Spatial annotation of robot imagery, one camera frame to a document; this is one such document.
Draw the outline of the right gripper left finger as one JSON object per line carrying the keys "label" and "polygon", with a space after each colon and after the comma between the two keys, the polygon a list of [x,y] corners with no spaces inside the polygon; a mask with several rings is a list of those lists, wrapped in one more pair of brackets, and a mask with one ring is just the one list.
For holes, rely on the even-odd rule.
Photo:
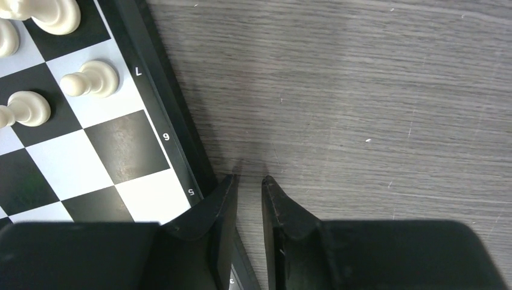
{"label": "right gripper left finger", "polygon": [[156,222],[23,222],[1,230],[2,289],[228,289],[237,175]]}

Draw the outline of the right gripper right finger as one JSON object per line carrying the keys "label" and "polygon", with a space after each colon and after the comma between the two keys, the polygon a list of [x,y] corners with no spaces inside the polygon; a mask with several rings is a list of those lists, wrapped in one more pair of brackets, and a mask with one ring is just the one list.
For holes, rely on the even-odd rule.
{"label": "right gripper right finger", "polygon": [[322,220],[261,183],[270,289],[506,289],[481,239],[451,220]]}

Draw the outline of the black white chess board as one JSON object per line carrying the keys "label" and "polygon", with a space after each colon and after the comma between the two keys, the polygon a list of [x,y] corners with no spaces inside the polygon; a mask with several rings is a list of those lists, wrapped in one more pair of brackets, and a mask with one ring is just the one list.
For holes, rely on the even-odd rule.
{"label": "black white chess board", "polygon": [[[1,105],[18,91],[51,108],[37,127],[1,128],[1,230],[23,222],[166,224],[219,185],[147,1],[77,1],[53,35],[1,18]],[[120,85],[71,97],[60,79],[104,61]]]}

